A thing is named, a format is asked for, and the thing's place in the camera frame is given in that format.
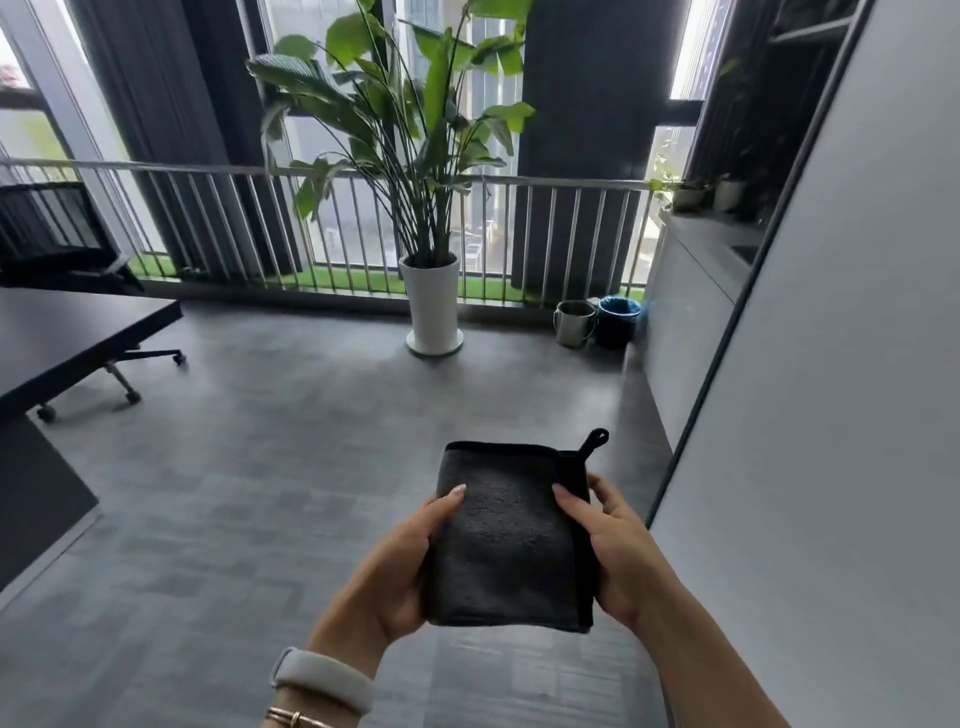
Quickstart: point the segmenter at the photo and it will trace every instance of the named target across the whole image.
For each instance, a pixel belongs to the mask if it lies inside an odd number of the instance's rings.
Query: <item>countertop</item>
[[[674,214],[660,211],[668,232],[693,256],[724,295],[736,301],[750,275],[750,263],[733,252],[734,245],[759,248],[763,230],[716,212]]]

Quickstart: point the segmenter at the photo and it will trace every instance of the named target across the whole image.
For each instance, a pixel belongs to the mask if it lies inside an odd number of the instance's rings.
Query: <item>blue trash can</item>
[[[634,338],[636,322],[646,307],[633,299],[607,296],[597,305],[597,344],[604,349],[624,349]]]

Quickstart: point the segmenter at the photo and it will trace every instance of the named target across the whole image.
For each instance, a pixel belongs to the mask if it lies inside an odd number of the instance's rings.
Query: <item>white wall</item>
[[[794,726],[960,724],[958,30],[877,0],[653,528]]]

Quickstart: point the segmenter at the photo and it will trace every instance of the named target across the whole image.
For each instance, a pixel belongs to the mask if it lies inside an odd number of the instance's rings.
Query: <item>bracelet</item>
[[[285,711],[282,708],[271,706],[267,709],[267,715],[270,720],[275,720],[280,725],[289,725],[290,728],[299,728],[301,725],[308,725],[310,728],[331,728],[326,723],[314,720],[312,717],[305,716],[300,711]]]

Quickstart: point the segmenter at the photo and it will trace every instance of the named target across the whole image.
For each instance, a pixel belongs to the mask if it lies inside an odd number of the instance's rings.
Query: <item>desk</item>
[[[0,609],[99,515],[27,412],[181,316],[176,301],[0,288]]]

